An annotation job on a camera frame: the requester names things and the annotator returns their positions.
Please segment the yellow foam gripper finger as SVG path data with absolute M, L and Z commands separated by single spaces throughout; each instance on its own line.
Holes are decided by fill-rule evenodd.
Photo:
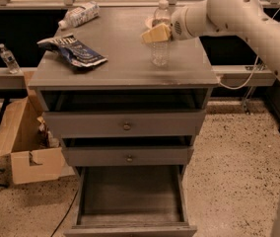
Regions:
M 165 23 L 161 23 L 141 35 L 143 43 L 167 41 L 171 37 L 171 29 Z

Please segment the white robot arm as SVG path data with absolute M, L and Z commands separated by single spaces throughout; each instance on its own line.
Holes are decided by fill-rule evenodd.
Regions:
M 199 37 L 237 36 L 280 80 L 280 23 L 257 0 L 203 0 L 173 11 L 142 36 L 145 43 Z M 280 195 L 268 237 L 280 237 Z

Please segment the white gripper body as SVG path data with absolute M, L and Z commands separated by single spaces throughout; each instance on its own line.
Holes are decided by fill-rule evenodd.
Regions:
M 172 36 L 175 40 L 189 40 L 202 34 L 202 4 L 193 3 L 177 8 L 171 17 Z

